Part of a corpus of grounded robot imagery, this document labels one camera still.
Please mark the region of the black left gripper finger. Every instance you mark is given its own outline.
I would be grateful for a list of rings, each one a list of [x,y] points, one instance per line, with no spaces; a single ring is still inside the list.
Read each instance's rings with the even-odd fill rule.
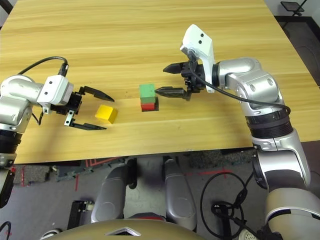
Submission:
[[[109,95],[107,95],[106,93],[104,93],[103,91],[100,91],[98,89],[89,87],[89,86],[81,86],[79,89],[79,93],[81,95],[85,95],[86,93],[93,95],[95,98],[104,100],[104,101],[110,101],[110,102],[114,102],[115,100],[110,97]]]
[[[73,110],[69,110],[64,125],[71,128],[86,130],[86,131],[95,131],[95,130],[106,130],[106,127],[90,124],[90,123],[83,123],[79,124],[75,122],[74,119],[75,112]]]

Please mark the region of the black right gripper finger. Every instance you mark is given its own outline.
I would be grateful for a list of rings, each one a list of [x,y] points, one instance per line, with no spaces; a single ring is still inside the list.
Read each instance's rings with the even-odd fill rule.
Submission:
[[[156,89],[155,93],[166,98],[180,98],[186,101],[191,99],[191,92],[182,87],[162,86]]]
[[[170,74],[181,74],[184,70],[184,62],[171,63],[166,66],[162,71]]]

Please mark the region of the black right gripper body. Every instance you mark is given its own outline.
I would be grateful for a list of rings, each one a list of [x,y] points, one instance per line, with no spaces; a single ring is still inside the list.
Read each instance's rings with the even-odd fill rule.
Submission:
[[[199,78],[205,80],[205,73],[202,64],[197,62],[182,62],[180,63],[181,76],[184,78],[186,92],[188,94],[199,93],[206,88],[206,85],[199,81]]]

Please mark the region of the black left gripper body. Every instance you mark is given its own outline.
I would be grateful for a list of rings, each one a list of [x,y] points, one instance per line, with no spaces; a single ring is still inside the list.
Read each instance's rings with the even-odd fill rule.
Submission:
[[[79,91],[72,92],[66,105],[51,105],[50,109],[57,114],[67,115],[70,111],[78,114],[82,104],[82,95],[84,95],[84,87],[80,87]]]

